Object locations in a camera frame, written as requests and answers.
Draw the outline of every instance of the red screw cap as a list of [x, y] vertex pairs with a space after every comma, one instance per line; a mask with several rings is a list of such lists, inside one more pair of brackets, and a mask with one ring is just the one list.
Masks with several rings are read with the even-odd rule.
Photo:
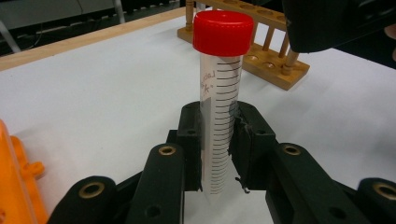
[[253, 19], [233, 11], [210, 10], [195, 15], [192, 44], [198, 51], [220, 57], [244, 55], [250, 48]]

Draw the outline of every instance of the orange object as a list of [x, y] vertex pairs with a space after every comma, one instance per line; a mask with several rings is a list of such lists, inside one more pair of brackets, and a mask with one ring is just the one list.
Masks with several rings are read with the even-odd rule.
[[0, 224], [46, 223], [48, 214], [35, 183], [44, 166], [28, 162], [21, 141], [9, 136], [2, 120], [0, 160]]

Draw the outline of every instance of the centrifuge tube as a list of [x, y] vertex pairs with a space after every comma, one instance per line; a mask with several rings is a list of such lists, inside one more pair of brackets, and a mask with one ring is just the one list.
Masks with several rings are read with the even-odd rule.
[[231, 11], [202, 11], [193, 22], [193, 46], [201, 52], [202, 187], [213, 203], [224, 188], [233, 136], [243, 55], [253, 19]]

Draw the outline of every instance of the white table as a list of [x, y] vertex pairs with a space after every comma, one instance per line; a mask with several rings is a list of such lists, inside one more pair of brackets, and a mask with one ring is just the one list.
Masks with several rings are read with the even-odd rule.
[[[82, 178], [120, 183], [140, 172], [177, 127], [181, 107], [199, 100], [199, 53], [176, 36], [184, 23], [173, 19], [0, 72], [0, 118], [30, 161], [46, 165], [38, 186], [49, 211]], [[279, 142], [308, 149], [333, 179], [352, 188], [365, 177], [396, 181], [395, 70], [335, 49], [299, 60], [311, 68], [289, 91], [244, 71], [239, 100], [259, 109]], [[186, 193], [185, 223], [272, 223], [265, 192], [246, 195], [235, 177], [231, 165], [214, 205], [203, 193]]]

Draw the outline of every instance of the wooden rack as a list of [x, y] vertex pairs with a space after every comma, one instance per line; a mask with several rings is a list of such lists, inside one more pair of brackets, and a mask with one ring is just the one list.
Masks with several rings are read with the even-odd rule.
[[[265, 7], [253, 6], [237, 0], [199, 0], [195, 1], [213, 10], [223, 9], [238, 11], [251, 16], [255, 22], [251, 47], [244, 57], [243, 68], [249, 73], [273, 83], [283, 90], [290, 89], [309, 69], [309, 65], [299, 62], [299, 53], [289, 49], [289, 38], [286, 31], [286, 19], [283, 13]], [[177, 36], [192, 43], [194, 1], [186, 0], [186, 26], [177, 30]], [[268, 26], [263, 45], [254, 43], [259, 23]], [[270, 49], [275, 29], [285, 32], [279, 52]]]

